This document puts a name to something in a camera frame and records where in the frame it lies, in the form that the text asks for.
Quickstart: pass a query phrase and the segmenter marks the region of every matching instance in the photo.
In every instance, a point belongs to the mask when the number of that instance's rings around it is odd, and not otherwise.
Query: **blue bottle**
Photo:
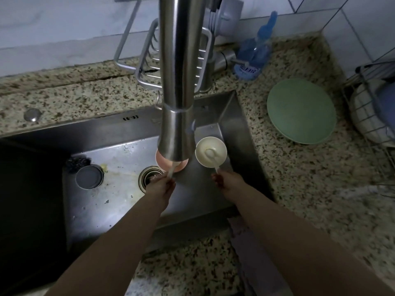
[[[247,61],[245,65],[236,64],[235,74],[243,80],[255,80],[264,65],[269,61],[271,54],[270,36],[277,21],[277,12],[273,11],[266,25],[260,27],[255,38],[249,38],[240,44],[236,55],[239,60]]]

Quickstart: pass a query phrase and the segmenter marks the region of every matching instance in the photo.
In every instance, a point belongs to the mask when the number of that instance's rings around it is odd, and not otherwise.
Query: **forearm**
[[[123,296],[161,214],[154,198],[143,196],[58,279],[47,296]]]
[[[236,205],[295,295],[393,295],[328,235],[255,189]]]

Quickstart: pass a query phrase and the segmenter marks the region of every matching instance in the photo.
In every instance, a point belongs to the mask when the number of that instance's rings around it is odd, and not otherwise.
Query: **sink basin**
[[[222,168],[272,199],[236,93],[197,99],[194,112],[196,142],[222,139],[228,148]],[[142,171],[157,170],[160,123],[161,111],[151,106],[0,139],[0,292],[55,281],[144,195]],[[102,184],[79,188],[76,175],[63,168],[70,156],[100,165]],[[193,156],[174,174],[177,187],[146,251],[228,226],[226,218],[237,210],[212,182],[213,172]]]

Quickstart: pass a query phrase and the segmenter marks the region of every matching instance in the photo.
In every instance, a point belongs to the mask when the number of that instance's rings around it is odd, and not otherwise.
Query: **speckled countertop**
[[[306,146],[282,137],[270,123],[266,99],[277,82],[300,77],[333,97],[338,123],[325,143]],[[210,94],[235,89],[262,166],[278,203],[326,231],[395,289],[395,202],[368,193],[375,159],[347,119],[337,94],[341,73],[320,37],[279,40],[263,74],[237,81],[216,76]],[[0,79],[0,134],[152,105],[155,93],[111,62]],[[28,124],[23,112],[43,112]],[[128,295],[229,295],[242,289],[228,231],[157,252],[140,264]]]

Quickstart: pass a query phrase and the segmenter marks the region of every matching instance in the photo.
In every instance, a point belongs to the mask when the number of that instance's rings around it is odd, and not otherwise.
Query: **spoon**
[[[215,171],[218,173],[218,170],[220,169],[220,167],[218,166],[218,163],[217,163],[217,161],[215,159],[215,152],[214,152],[214,150],[209,148],[209,149],[206,149],[204,151],[204,153],[207,156],[207,158],[209,158],[211,160],[211,162],[214,164]]]
[[[171,179],[171,177],[173,176],[174,170],[177,166],[180,165],[181,162],[173,162],[173,164],[171,165],[171,168],[169,170],[169,173],[167,174],[167,177]]]

